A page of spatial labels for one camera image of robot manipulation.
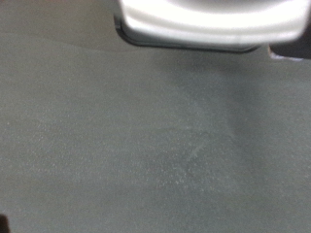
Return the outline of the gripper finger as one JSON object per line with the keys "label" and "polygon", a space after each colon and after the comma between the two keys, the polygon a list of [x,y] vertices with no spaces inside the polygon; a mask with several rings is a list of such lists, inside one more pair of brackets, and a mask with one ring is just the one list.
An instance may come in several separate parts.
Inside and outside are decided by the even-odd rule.
{"label": "gripper finger", "polygon": [[9,233],[9,222],[3,215],[0,215],[0,233]]}

